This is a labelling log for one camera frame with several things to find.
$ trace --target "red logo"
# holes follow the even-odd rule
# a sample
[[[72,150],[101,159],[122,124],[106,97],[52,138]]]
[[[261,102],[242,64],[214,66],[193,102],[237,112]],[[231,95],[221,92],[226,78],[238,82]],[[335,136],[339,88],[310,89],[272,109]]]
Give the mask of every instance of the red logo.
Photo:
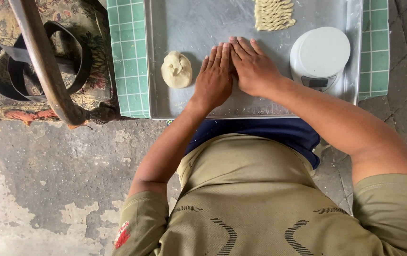
[[[129,222],[126,221],[124,224],[121,225],[121,228],[118,230],[118,233],[116,233],[115,249],[120,248],[124,243],[126,243],[126,241],[131,236],[131,232],[127,231],[128,225],[129,225]]]

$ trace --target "floral upholstery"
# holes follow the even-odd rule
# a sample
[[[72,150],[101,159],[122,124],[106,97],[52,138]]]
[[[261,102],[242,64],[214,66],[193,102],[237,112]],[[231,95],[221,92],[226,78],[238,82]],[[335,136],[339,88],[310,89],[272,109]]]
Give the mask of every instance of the floral upholstery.
[[[80,37],[92,50],[93,63],[90,76],[77,93],[71,95],[73,101],[87,110],[100,106],[113,107],[116,104],[115,83],[113,81],[113,61],[111,59],[110,37],[107,17],[84,0],[36,0],[42,22],[54,20]],[[20,34],[17,20],[8,0],[0,0],[0,43],[12,46]],[[69,42],[63,43],[63,35],[55,33],[52,46],[55,55],[70,57],[74,53]],[[30,94],[40,94],[41,88],[34,86],[33,69],[30,74],[25,69],[25,81]],[[72,84],[74,75],[61,73],[64,83]],[[0,54],[0,78],[10,83],[7,73],[7,55]],[[31,120],[57,119],[46,102],[18,102],[0,94],[0,119]]]

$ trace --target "black stripe pattern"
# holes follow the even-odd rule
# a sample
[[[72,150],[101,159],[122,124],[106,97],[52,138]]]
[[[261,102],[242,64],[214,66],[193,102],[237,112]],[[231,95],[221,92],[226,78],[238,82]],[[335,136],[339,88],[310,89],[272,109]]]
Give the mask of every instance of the black stripe pattern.
[[[235,246],[235,242],[237,241],[238,235],[235,232],[234,228],[231,226],[225,224],[222,220],[218,218],[212,218],[211,221],[215,224],[220,225],[223,227],[227,233],[229,233],[229,240],[227,243],[219,250],[219,252],[216,254],[216,256],[226,256],[229,255],[229,253],[232,251],[232,249]]]
[[[300,219],[292,228],[288,228],[286,232],[284,232],[284,238],[286,239],[286,242],[292,246],[294,250],[296,250],[298,253],[300,253],[301,256],[313,256],[314,254],[311,253],[306,247],[301,245],[299,242],[297,242],[294,239],[294,233],[299,229],[301,226],[304,226],[308,224],[309,221]]]
[[[194,212],[203,211],[203,209],[197,208],[195,206],[180,206],[180,207],[176,207],[175,209],[173,209],[172,213],[176,213],[177,211],[182,211],[182,210],[191,210]]]
[[[319,214],[324,214],[324,213],[329,213],[329,212],[340,212],[344,213],[346,215],[349,215],[345,210],[337,207],[327,207],[327,208],[322,208],[320,210],[314,210],[313,212],[319,213]]]

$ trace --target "shirt sleeve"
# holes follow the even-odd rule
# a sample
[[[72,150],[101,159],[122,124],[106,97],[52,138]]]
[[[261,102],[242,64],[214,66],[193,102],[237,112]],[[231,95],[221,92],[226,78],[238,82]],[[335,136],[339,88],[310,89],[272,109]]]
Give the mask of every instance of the shirt sleeve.
[[[164,196],[151,191],[129,197],[121,211],[112,256],[144,256],[159,247],[169,216]]]
[[[354,187],[354,217],[383,242],[407,253],[407,175],[381,174]]]

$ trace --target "concrete floor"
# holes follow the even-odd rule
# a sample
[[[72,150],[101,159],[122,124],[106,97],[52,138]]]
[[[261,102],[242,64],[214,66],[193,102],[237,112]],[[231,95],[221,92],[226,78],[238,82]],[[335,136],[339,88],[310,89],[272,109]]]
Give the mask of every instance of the concrete floor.
[[[389,4],[388,96],[362,101],[360,107],[394,127],[407,142],[407,0]],[[110,254],[131,179],[165,122],[90,127],[0,122],[0,255]],[[314,180],[350,212],[351,160],[331,146],[322,149]],[[170,198],[178,197],[176,177],[169,191]]]

